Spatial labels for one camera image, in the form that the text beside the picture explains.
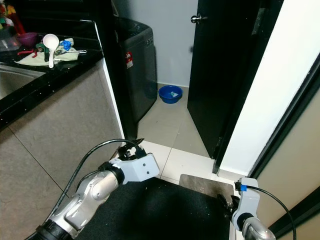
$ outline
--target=door knob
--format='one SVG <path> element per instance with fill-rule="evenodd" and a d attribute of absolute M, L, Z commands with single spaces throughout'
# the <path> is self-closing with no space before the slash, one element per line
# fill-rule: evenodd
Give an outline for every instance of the door knob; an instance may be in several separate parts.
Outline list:
<path fill-rule="evenodd" d="M 201 16 L 201 14 L 198 13 L 196 16 L 192 16 L 190 20 L 193 24 L 200 24 L 205 19 L 207 19 L 207 17 Z"/>

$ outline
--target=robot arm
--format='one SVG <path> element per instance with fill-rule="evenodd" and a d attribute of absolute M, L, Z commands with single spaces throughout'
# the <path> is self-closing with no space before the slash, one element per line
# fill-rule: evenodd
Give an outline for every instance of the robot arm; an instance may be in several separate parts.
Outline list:
<path fill-rule="evenodd" d="M 232 204 L 230 205 L 222 195 L 219 195 L 233 226 L 242 232 L 245 240 L 276 240 L 275 235 L 257 218 L 259 193 L 246 186 L 258 187 L 258 182 L 248 177 L 243 177 L 236 182 L 235 188 L 239 191 L 240 198 L 231 196 Z"/>
<path fill-rule="evenodd" d="M 138 158 L 125 150 L 120 158 L 103 163 L 98 170 L 85 176 L 71 199 L 61 205 L 28 239 L 74 239 L 119 185 L 142 182 L 158 174 L 159 167 L 152 153 Z"/>

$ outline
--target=purple bowl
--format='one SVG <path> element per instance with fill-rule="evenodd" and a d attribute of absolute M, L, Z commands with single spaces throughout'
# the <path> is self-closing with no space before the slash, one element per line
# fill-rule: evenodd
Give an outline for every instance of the purple bowl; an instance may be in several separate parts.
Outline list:
<path fill-rule="evenodd" d="M 16 37 L 18 41 L 28 49 L 33 49 L 38 41 L 37 32 L 27 32 Z"/>

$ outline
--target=black cable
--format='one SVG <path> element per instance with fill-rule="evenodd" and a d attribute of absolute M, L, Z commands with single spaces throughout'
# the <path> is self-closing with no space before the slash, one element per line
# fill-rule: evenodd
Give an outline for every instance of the black cable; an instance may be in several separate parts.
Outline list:
<path fill-rule="evenodd" d="M 46 221 L 48 221 L 48 219 L 52 216 L 52 214 L 58 209 L 58 207 L 60 206 L 61 202 L 63 201 L 63 199 L 65 198 L 69 188 L 71 187 L 71 184 L 73 183 L 73 181 L 75 180 L 78 172 L 80 171 L 81 167 L 83 166 L 83 164 L 85 163 L 85 161 L 87 160 L 87 158 L 97 149 L 103 147 L 104 145 L 107 144 L 112 144 L 112 143 L 129 143 L 132 144 L 133 146 L 135 146 L 138 149 L 140 149 L 139 145 L 134 143 L 133 141 L 130 140 L 126 140 L 126 139 L 112 139 L 112 140 L 108 140 L 108 141 L 104 141 L 96 146 L 94 146 L 93 148 L 91 148 L 90 151 L 88 151 L 86 153 L 86 155 L 84 155 L 84 157 L 82 158 L 82 160 L 80 161 L 80 163 L 78 164 L 78 166 L 76 167 L 75 171 L 73 172 L 69 182 L 67 183 L 67 185 L 65 186 L 65 189 L 63 190 L 63 193 L 61 194 L 61 196 L 59 197 L 58 201 L 56 202 L 55 206 L 53 207 L 52 211 L 50 212 L 50 214 L 48 215 L 48 217 L 46 218 Z"/>
<path fill-rule="evenodd" d="M 289 212 L 289 209 L 286 207 L 286 205 L 284 205 L 284 203 L 282 201 L 280 201 L 275 195 L 273 195 L 272 193 L 270 193 L 270 192 L 268 192 L 268 191 L 266 191 L 264 189 L 261 189 L 259 187 L 255 187 L 255 186 L 248 186 L 248 185 L 246 185 L 246 187 L 248 189 L 254 189 L 254 190 L 260 191 L 260 192 L 262 192 L 264 194 L 269 195 L 271 198 L 276 200 L 284 208 L 284 210 L 288 214 L 288 216 L 290 218 L 290 221 L 291 221 L 292 231 L 293 231 L 293 240 L 297 240 L 297 230 L 296 230 L 295 222 L 294 222 L 294 219 L 292 218 L 292 216 L 291 216 L 291 214 Z"/>

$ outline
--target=stainless steel sink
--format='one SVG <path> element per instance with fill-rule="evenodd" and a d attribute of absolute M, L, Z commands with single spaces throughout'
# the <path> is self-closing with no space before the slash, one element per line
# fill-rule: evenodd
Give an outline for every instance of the stainless steel sink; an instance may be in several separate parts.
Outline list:
<path fill-rule="evenodd" d="M 13 93 L 45 72 L 0 65 L 0 99 Z"/>

